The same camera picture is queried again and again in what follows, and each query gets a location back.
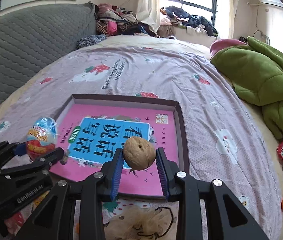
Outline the clothes pile on windowsill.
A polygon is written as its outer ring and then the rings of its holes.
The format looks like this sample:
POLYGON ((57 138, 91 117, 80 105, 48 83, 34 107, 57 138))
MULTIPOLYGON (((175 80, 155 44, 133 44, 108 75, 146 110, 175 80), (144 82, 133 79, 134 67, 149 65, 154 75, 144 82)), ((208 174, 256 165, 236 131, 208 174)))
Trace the clothes pile on windowsill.
POLYGON ((218 37, 218 31, 212 23, 203 16, 191 15, 185 10, 175 7, 162 7, 162 15, 169 19, 169 23, 174 27, 187 28, 191 27, 199 33, 206 33, 209 37, 218 37))

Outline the clothes pile beside bed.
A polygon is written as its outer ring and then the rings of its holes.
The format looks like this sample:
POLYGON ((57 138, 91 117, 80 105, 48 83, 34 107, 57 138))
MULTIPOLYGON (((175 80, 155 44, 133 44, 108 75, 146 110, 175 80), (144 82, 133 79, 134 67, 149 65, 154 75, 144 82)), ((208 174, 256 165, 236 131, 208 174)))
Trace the clothes pile beside bed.
POLYGON ((133 11, 126 11, 125 8, 109 3, 100 3, 95 5, 94 9, 98 34, 106 36, 148 35, 158 37, 149 24, 137 20, 133 11))

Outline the pink pillow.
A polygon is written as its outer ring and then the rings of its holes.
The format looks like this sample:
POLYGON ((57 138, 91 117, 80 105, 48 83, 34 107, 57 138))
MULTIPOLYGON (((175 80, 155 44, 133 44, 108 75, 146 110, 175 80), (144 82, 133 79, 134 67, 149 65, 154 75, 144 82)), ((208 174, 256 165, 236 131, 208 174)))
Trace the pink pillow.
POLYGON ((240 40, 229 38, 223 38, 212 42, 210 46, 210 59, 212 60, 221 51, 235 46, 247 46, 247 44, 240 40))

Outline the cream curtain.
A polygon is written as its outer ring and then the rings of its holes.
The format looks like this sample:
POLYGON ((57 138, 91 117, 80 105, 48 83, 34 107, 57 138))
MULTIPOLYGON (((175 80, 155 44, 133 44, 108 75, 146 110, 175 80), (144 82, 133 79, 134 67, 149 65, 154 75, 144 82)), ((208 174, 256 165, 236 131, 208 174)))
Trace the cream curtain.
POLYGON ((156 33, 160 26, 160 0, 138 0, 136 16, 141 23, 147 24, 156 33))

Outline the grey quilted headboard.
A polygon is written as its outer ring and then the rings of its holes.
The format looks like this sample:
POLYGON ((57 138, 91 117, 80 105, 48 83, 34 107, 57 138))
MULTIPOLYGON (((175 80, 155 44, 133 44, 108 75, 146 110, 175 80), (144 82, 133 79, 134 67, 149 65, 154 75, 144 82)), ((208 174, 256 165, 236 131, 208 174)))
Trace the grey quilted headboard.
POLYGON ((0 17, 0 104, 41 69, 96 34, 95 5, 47 4, 0 17))

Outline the beige sheer fabric scrunchie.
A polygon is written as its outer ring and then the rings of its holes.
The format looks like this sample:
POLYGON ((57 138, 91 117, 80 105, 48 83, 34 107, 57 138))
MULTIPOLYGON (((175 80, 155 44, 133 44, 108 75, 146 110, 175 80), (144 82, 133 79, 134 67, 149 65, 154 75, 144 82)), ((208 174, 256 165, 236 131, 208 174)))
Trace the beige sheer fabric scrunchie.
POLYGON ((177 217, 169 207, 130 207, 104 224, 105 239, 175 239, 177 217))

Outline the green fleece blanket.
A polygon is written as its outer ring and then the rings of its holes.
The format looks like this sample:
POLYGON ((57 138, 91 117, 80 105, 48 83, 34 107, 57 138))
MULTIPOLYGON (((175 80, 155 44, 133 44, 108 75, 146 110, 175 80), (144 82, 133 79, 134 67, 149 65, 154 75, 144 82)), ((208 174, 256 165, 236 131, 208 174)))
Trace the green fleece blanket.
POLYGON ((212 60, 233 84, 237 96, 261 107, 266 126, 276 139, 283 138, 283 53, 248 37, 247 46, 221 51, 212 60))

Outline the large blue-red surprise egg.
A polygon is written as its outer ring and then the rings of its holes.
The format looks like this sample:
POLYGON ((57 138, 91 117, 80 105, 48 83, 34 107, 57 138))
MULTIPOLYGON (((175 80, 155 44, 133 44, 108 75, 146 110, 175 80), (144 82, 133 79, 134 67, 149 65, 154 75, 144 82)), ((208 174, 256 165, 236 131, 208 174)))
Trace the large blue-red surprise egg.
POLYGON ((42 157, 55 149, 57 144, 57 124, 51 117, 42 117, 29 129, 26 139, 26 152, 31 160, 42 157))

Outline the dark shallow box tray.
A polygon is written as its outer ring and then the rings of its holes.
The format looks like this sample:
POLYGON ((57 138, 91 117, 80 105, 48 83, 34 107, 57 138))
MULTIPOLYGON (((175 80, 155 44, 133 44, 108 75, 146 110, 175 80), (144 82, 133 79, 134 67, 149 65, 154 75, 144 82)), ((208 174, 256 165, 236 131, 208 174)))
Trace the dark shallow box tray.
POLYGON ((119 95, 71 95, 58 110, 57 145, 67 154, 65 164, 51 172, 81 181, 101 170, 130 137, 163 148, 167 159, 189 170, 189 154, 181 106, 172 100, 119 95))

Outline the brown walnut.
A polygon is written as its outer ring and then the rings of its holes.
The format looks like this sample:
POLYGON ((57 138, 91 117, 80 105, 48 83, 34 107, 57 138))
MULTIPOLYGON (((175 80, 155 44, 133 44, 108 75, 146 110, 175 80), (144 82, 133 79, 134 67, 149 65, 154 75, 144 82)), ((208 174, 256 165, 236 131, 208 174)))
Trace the brown walnut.
POLYGON ((156 159, 156 150, 146 139, 133 136, 124 143, 123 157, 132 170, 141 171, 153 164, 156 159))

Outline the pink and blue book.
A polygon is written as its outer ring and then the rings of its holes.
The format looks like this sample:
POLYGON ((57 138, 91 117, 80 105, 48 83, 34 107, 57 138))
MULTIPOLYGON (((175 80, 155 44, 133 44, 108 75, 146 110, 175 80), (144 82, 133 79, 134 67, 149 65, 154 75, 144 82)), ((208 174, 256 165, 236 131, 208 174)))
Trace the pink and blue book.
POLYGON ((167 109, 124 108, 73 103, 57 120, 58 146, 69 155, 65 165, 51 172, 81 181, 113 159, 115 151, 132 136, 162 147, 169 160, 178 162, 174 114, 167 109))

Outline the pink strawberry print bedsheet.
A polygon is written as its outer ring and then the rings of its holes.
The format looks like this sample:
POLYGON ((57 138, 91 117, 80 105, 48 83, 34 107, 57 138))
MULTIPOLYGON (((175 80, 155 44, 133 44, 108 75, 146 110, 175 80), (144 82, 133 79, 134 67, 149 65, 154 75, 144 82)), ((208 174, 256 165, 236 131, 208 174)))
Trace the pink strawberry print bedsheet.
POLYGON ((36 121, 56 118, 75 94, 119 95, 120 103, 73 105, 57 122, 69 151, 52 171, 79 181, 132 136, 162 147, 197 179, 223 180, 270 239, 282 228, 281 191, 266 143, 232 87, 204 57, 153 48, 74 51, 55 61, 0 119, 0 142, 48 147, 36 121))

